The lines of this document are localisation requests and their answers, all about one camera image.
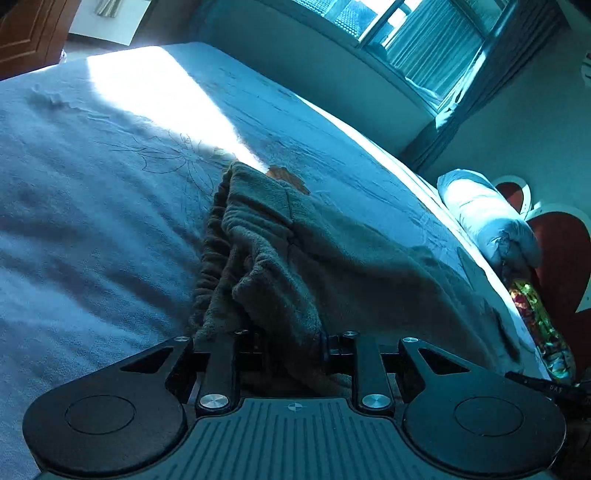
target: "window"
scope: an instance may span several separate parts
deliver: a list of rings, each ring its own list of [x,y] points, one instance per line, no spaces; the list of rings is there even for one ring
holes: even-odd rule
[[[506,0],[294,0],[358,41],[441,108]]]
[[[392,0],[295,0],[359,39]]]

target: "metal screw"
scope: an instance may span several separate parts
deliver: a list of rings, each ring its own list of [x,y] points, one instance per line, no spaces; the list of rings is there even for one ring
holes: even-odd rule
[[[377,410],[379,408],[385,408],[388,405],[390,405],[391,400],[386,395],[382,395],[380,393],[371,393],[369,395],[364,396],[361,400],[361,403],[365,405],[367,408],[374,408]]]
[[[230,403],[230,401],[228,400],[227,396],[222,395],[221,393],[210,393],[208,395],[202,396],[201,400],[199,400],[199,403],[202,407],[215,410],[217,408],[224,408]]]

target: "curtain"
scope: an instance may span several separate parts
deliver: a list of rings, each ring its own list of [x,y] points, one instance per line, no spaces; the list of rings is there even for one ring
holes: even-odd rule
[[[439,103],[465,73],[482,35],[450,0],[423,0],[387,45],[387,60]]]
[[[485,106],[566,25],[556,0],[511,0],[454,89],[450,104],[401,153],[400,160],[423,173],[462,122]]]

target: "light blue bedsheet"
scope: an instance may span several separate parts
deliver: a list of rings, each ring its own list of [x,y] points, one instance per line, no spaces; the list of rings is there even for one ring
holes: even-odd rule
[[[0,158],[2,480],[37,473],[21,434],[36,397],[183,331],[213,189],[236,158],[288,167],[312,195],[404,245],[427,245],[465,276],[463,245],[531,346],[432,190],[348,126],[204,44],[1,82]]]

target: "floor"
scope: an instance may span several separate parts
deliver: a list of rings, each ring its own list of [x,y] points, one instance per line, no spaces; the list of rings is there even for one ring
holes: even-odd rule
[[[63,49],[66,53],[66,59],[60,60],[60,63],[85,59],[86,57],[102,55],[103,53],[110,53],[112,51],[123,50],[125,48],[127,47],[125,47],[124,45],[121,45],[120,48],[114,44],[108,45],[107,47],[98,47],[91,43],[85,43],[84,41],[80,40],[67,40]]]

